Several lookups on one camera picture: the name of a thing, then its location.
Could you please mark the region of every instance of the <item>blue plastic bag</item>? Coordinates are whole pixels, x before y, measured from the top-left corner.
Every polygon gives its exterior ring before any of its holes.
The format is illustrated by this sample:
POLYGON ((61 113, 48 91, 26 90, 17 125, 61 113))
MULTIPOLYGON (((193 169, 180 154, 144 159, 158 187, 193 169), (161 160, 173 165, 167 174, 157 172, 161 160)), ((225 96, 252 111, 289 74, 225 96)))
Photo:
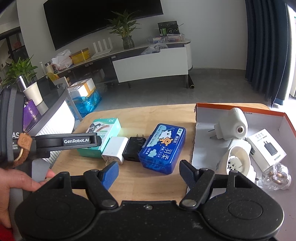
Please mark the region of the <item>blue plastic bag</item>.
MULTIPOLYGON (((86 117, 89 113, 92 113, 101 100, 102 97, 97 90, 95 90, 89 97, 76 97, 73 99, 74 104, 82 118, 86 117)), ((75 117, 75 120, 79 120, 73 107, 71 105, 69 107, 75 117)))

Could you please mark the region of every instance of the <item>black charger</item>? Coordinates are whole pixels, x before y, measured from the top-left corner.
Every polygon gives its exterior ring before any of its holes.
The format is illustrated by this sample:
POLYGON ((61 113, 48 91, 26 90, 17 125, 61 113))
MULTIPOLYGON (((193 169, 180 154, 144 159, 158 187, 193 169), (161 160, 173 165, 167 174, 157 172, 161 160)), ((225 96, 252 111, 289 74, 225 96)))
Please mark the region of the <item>black charger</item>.
POLYGON ((144 137, 131 137, 123 151, 123 158, 127 161, 140 162, 139 153, 146 142, 144 137))
POLYGON ((267 141, 265 141, 264 144, 265 144, 264 147, 267 149, 270 155, 273 156, 277 154, 277 149, 271 143, 268 143, 267 141))

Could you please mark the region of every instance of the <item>white router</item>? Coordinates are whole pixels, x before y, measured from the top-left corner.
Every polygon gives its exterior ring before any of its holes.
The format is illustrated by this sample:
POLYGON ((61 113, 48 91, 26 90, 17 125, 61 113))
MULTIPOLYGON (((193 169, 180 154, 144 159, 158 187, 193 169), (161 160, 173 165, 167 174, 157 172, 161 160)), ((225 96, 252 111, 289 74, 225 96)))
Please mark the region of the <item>white router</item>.
POLYGON ((95 58, 95 57, 98 57, 100 55, 109 53, 111 50, 113 50, 113 46, 112 46, 112 42, 111 42, 111 38, 110 37, 108 38, 108 41, 109 41, 109 44, 110 44, 110 48, 109 49, 107 47, 106 40, 103 39, 105 50, 103 50, 103 48, 102 48, 101 41, 98 41, 100 51, 98 51, 98 48, 96 46, 96 43, 93 43, 94 44, 94 49, 95 49, 96 53, 92 56, 92 58, 95 58))

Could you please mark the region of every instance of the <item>blue plastic box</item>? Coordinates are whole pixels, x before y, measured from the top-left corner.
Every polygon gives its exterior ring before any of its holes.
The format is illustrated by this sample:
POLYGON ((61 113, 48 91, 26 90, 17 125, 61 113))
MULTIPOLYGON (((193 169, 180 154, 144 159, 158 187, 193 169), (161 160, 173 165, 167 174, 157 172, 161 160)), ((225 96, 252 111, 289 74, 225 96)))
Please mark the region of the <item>blue plastic box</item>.
POLYGON ((158 124, 139 153, 143 167, 171 174, 185 143, 186 129, 158 124))

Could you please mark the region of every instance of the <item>tv stand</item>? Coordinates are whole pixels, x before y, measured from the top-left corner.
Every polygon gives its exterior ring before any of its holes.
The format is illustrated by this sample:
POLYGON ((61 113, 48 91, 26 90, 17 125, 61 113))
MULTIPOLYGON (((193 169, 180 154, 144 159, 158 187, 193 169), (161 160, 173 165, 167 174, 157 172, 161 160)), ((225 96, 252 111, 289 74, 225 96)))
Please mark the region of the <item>tv stand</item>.
MULTIPOLYGON (((72 65, 70 68, 59 72, 58 75, 59 77, 64 77, 71 72, 77 71, 79 68, 92 68, 95 62, 107 58, 116 73, 114 81, 119 83, 127 82, 129 88, 131 87, 129 81, 132 80, 173 75, 183 75, 186 81, 186 88, 194 88, 194 84, 190 76, 188 76, 188 71, 192 69, 190 43, 191 40, 189 39, 185 39, 182 42, 166 42, 168 49, 161 49, 159 53, 146 55, 141 55, 141 53, 150 44, 143 44, 126 50, 123 48, 113 49, 109 53, 72 65)), ((93 78, 93 80, 95 83, 105 83, 104 78, 100 80, 93 78)))

